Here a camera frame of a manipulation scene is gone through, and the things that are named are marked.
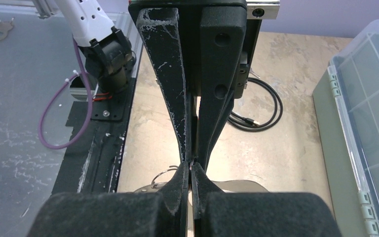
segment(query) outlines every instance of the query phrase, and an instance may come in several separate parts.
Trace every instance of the beige surface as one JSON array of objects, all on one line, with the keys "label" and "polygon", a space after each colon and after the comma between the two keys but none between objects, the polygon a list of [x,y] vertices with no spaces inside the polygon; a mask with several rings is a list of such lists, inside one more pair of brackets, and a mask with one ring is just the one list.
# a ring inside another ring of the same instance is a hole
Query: beige surface
[{"label": "beige surface", "polygon": [[[270,192],[311,192],[331,206],[312,92],[329,59],[351,39],[260,33],[253,70],[281,96],[284,114],[272,129],[247,133],[227,124],[213,150],[207,175],[215,181],[249,179]],[[273,111],[265,90],[248,84],[235,111],[265,122]],[[118,191],[134,191],[179,164],[178,144],[143,53]],[[167,181],[171,174],[158,181]]]}]

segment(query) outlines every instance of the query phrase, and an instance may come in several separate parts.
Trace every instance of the metal key ring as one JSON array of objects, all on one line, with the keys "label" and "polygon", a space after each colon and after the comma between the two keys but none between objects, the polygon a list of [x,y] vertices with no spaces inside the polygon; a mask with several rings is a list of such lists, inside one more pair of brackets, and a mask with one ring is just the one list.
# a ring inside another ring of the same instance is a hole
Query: metal key ring
[{"label": "metal key ring", "polygon": [[169,168],[170,168],[170,169],[167,169],[167,170],[162,171],[161,173],[159,173],[158,175],[156,175],[156,177],[153,178],[152,183],[151,183],[151,185],[152,185],[152,189],[154,189],[157,185],[161,184],[161,183],[158,183],[158,184],[155,183],[155,180],[156,180],[157,178],[159,178],[159,176],[161,176],[162,174],[167,173],[167,172],[169,172],[169,171],[177,170],[177,169],[178,169],[178,167],[177,167],[176,165],[170,165]]}]

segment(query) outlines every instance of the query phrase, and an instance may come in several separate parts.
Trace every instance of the bolt hole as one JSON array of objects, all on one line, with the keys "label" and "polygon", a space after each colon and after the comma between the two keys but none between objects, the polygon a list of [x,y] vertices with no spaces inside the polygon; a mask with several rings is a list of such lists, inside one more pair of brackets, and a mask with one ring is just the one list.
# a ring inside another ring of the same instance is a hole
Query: bolt hole
[{"label": "bolt hole", "polygon": [[227,94],[227,88],[225,85],[217,85],[216,89],[214,89],[214,95],[216,96],[217,99],[224,99],[224,97]]},{"label": "bolt hole", "polygon": [[220,33],[216,35],[215,42],[220,47],[226,47],[230,44],[230,36],[225,33]]},{"label": "bolt hole", "polygon": [[256,8],[252,11],[252,15],[256,18],[260,18],[265,14],[265,11],[262,8]]}]

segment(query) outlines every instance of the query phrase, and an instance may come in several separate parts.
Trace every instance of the coiled black cable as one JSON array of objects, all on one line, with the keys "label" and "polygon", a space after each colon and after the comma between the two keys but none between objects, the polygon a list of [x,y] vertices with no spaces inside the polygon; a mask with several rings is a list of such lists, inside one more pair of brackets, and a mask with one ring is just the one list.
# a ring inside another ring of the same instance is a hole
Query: coiled black cable
[{"label": "coiled black cable", "polygon": [[246,132],[265,131],[265,130],[273,127],[274,125],[276,125],[282,117],[283,106],[282,106],[281,98],[278,95],[278,93],[269,84],[267,84],[263,80],[248,77],[248,81],[262,86],[272,96],[272,99],[274,100],[274,113],[272,114],[271,119],[266,123],[259,124],[257,121],[255,121],[251,118],[245,118],[245,117],[242,117],[242,116],[240,116],[234,112],[231,112],[227,121],[231,125],[233,125],[234,127],[238,128],[240,130],[246,131]]}]

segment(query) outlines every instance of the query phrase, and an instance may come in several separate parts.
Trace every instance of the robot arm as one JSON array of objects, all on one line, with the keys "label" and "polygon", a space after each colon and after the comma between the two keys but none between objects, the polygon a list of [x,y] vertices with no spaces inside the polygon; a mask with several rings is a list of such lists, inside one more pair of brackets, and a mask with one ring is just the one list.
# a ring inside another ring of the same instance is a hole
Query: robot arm
[{"label": "robot arm", "polygon": [[90,47],[91,40],[100,42],[112,34],[113,21],[96,0],[55,0],[65,16],[80,47]]},{"label": "robot arm", "polygon": [[133,59],[129,40],[96,0],[55,2],[86,58],[86,70],[98,80],[101,91],[121,91],[127,84],[124,68]]}]

